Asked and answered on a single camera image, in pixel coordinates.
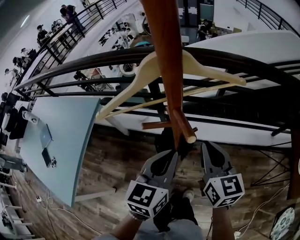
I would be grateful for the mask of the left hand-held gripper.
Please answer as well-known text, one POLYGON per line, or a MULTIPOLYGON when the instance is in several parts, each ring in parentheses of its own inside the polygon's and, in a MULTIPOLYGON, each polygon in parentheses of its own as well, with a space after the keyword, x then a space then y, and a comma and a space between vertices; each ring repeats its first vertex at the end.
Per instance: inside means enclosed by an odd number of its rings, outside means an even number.
POLYGON ((146 160, 125 195, 130 211, 153 218, 164 208, 169 202, 177 162, 178 153, 175 150, 162 151, 146 160))

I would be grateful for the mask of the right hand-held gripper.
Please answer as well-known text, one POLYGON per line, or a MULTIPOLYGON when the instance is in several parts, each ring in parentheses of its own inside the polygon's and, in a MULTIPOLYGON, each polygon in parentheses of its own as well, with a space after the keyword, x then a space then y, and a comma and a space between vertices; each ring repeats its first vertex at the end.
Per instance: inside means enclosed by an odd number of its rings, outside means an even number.
POLYGON ((218 144, 204 141, 201 158, 203 192, 212 207, 228 207, 236 203, 245 194, 245 189, 242 175, 232 166, 229 154, 218 144))

